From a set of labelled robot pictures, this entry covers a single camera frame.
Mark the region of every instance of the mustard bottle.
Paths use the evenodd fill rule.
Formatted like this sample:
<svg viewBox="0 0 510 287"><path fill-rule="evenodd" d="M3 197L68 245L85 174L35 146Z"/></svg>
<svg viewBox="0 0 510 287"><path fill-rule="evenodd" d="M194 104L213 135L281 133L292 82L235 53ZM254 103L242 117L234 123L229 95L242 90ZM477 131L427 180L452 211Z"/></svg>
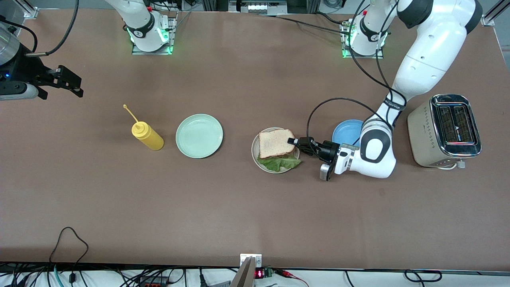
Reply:
<svg viewBox="0 0 510 287"><path fill-rule="evenodd" d="M146 122L139 122L135 115L133 115L133 113L128 109L128 106L124 105L124 109L126 109L136 121L136 123L134 123L131 127L131 133L135 136L135 138L139 139L153 151L160 150L165 144L162 137L158 135L158 133Z"/></svg>

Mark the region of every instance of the brown table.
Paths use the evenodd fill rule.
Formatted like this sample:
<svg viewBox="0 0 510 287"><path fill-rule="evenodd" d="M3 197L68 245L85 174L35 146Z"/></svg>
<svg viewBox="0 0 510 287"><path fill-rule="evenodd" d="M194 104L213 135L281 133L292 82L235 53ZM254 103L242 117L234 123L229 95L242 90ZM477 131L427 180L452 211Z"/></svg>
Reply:
<svg viewBox="0 0 510 287"><path fill-rule="evenodd" d="M47 51L69 10L44 10L27 25ZM294 16L334 28L316 15ZM0 103L0 260L47 261L72 226L90 244L88 262L264 264L324 268L510 270L509 74L492 28L472 32L457 60L398 122L398 164L390 178L356 173L319 179L320 161L281 175L261 171L250 153L268 127L304 136L314 106L352 97L374 108L386 90L351 59L335 33L273 17L193 13L174 55L132 56L113 10L81 9L64 46L44 58L83 78L85 96L49 89L47 101ZM395 20L382 67L393 80L415 31ZM29 35L22 41L31 45ZM373 60L360 60L376 75ZM406 117L437 93L471 101L483 141L467 169L424 169L413 161ZM130 134L128 104L165 139L158 152ZM221 148L191 159L175 145L186 117L207 113L224 129ZM311 136L330 139L345 119L368 111L332 102ZM83 246L66 233L55 260L75 261Z"/></svg>

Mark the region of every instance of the light green plate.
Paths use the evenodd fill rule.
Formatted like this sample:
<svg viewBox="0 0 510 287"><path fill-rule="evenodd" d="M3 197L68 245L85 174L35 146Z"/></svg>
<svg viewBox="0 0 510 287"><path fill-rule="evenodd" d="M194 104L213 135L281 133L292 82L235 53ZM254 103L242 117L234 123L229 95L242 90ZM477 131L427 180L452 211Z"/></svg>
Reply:
<svg viewBox="0 0 510 287"><path fill-rule="evenodd" d="M186 156L204 158L212 155L221 145L223 129L220 122L208 114L195 114L177 128L175 141Z"/></svg>

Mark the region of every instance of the white bread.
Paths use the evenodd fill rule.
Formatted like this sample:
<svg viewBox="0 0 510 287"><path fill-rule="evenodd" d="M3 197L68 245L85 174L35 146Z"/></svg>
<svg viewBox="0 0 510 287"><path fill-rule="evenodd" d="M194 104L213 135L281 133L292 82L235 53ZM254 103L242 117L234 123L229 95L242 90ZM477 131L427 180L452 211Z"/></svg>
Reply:
<svg viewBox="0 0 510 287"><path fill-rule="evenodd" d="M290 130L274 130L259 133L260 158L279 156L290 153L294 145L287 143L287 140L295 138Z"/></svg>

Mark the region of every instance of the sandwich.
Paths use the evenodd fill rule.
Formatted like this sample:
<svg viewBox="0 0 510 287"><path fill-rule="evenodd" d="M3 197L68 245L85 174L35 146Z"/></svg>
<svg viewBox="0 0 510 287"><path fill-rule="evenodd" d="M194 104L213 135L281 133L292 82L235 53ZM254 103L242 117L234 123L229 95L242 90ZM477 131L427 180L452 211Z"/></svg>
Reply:
<svg viewBox="0 0 510 287"><path fill-rule="evenodd" d="M293 155L295 146L287 143L289 138L295 136L287 129L259 133L259 163L275 172L281 168L293 169L298 166L301 160Z"/></svg>

